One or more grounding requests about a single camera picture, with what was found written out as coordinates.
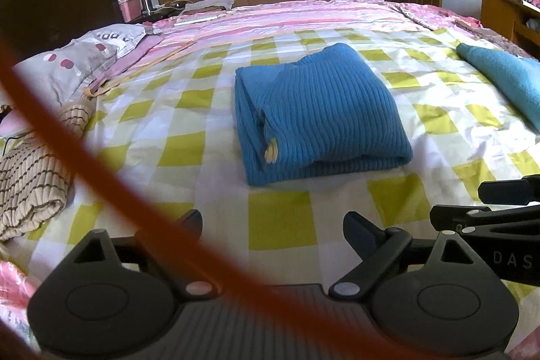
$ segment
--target blue garment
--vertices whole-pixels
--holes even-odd
[[[540,63],[466,44],[458,45],[456,51],[483,73],[540,132]]]
[[[347,45],[296,63],[239,68],[234,92],[250,185],[390,169],[412,159],[392,95]],[[272,139],[277,161],[266,163]]]

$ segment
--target orange cable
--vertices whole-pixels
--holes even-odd
[[[210,251],[183,228],[174,227],[147,201],[129,190],[83,147],[36,99],[12,69],[17,63],[6,43],[0,40],[0,81],[15,106],[34,127],[36,135],[58,156],[64,166],[82,177],[106,202],[132,221],[147,237],[151,251],[177,273],[185,265],[211,274],[211,279],[229,290],[234,297],[256,312],[275,319],[290,329],[335,347],[354,358],[372,360],[433,360],[436,357],[399,347],[394,342],[380,342],[359,329],[345,326],[276,295],[225,258]]]

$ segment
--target red dot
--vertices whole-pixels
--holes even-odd
[[[60,66],[66,69],[71,69],[74,67],[74,63],[71,60],[64,59],[60,62]]]

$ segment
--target yellow strap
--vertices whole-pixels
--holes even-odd
[[[92,93],[90,91],[90,88],[85,87],[83,89],[83,94],[85,94],[86,96],[91,97],[91,98],[99,96],[99,95],[103,95],[104,93],[108,92],[112,88],[120,86],[120,84],[122,84],[123,82],[133,78],[136,75],[138,75],[142,71],[145,71],[146,69],[151,68],[152,66],[155,66],[156,64],[167,60],[168,58],[172,57],[174,54],[177,54],[180,51],[183,51],[184,49],[187,49],[187,48],[189,48],[190,46],[192,46],[194,44],[195,44],[195,41],[193,41],[193,40],[189,41],[189,42],[185,43],[185,45],[182,45],[179,48],[176,48],[174,51],[171,51],[168,54],[165,54],[165,55],[161,56],[160,58],[158,58],[158,59],[156,59],[156,60],[154,60],[154,61],[152,61],[152,62],[150,62],[148,64],[143,64],[136,71],[130,72],[128,75],[126,75],[126,76],[124,76],[122,78],[116,78],[115,80],[108,81],[106,83],[106,86],[103,86],[103,87],[99,88],[95,93]]]

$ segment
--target ribbed gray plate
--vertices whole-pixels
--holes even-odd
[[[337,302],[324,295],[319,285],[275,288],[328,317],[378,334],[362,306]],[[330,354],[303,336],[286,334],[270,321],[241,312],[226,297],[192,302],[160,340],[123,360],[330,360]]]

